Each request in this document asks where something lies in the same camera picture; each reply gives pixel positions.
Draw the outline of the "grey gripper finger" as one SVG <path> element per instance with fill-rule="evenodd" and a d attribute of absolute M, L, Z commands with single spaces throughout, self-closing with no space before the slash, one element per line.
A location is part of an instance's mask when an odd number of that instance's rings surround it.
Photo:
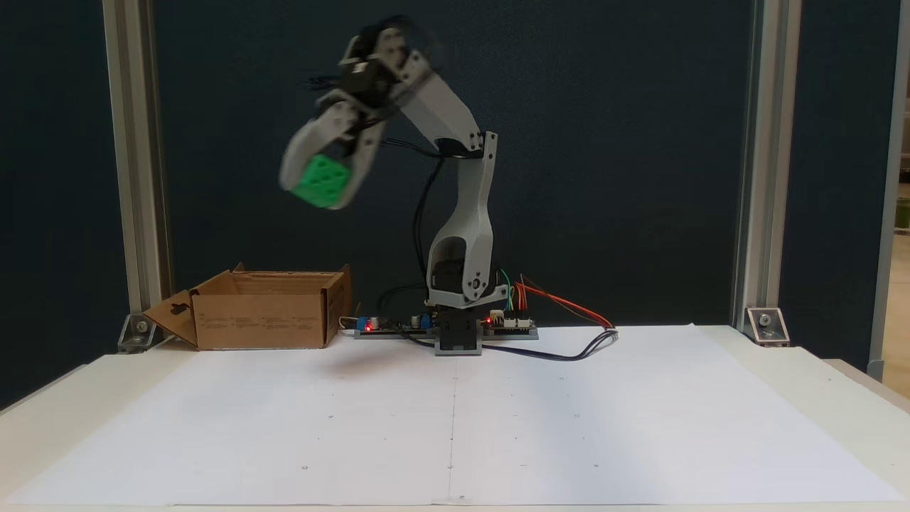
<path fill-rule="evenodd" d="M 345 142 L 343 148 L 345 154 L 341 158 L 341 163 L 347 166 L 350 171 L 350 177 L 345 186 L 339 192 L 335 203 L 327 208 L 329 210 L 340 210 L 348 207 L 351 201 L 360 191 L 361 186 L 370 175 L 371 169 L 376 159 L 380 140 L 385 133 L 387 121 L 380 121 L 376 125 L 367 127 L 358 133 L 357 136 L 351 136 L 350 139 L 342 139 Z"/>
<path fill-rule="evenodd" d="M 310 159 L 328 148 L 350 129 L 350 106 L 330 106 L 312 117 L 291 137 L 279 171 L 279 185 L 292 191 L 302 179 Z"/>

